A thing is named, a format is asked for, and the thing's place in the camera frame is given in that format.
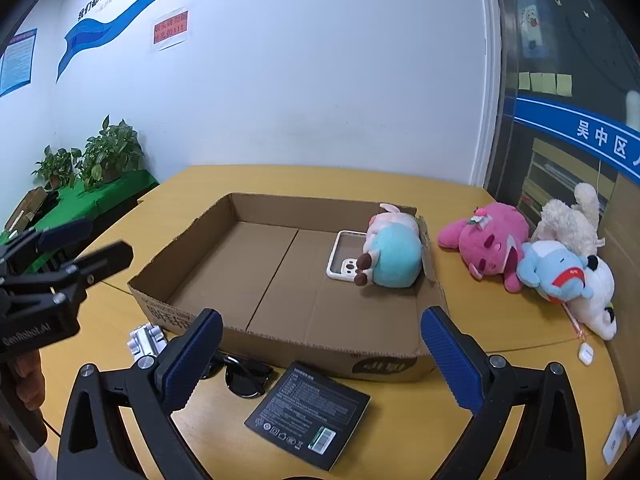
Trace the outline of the person left hand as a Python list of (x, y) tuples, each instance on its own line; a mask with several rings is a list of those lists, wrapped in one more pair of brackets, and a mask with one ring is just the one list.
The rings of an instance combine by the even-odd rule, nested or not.
[(29, 411), (38, 410), (46, 398), (46, 380), (42, 372), (40, 352), (34, 350), (18, 356), (15, 359), (14, 370), (17, 374), (18, 397)]

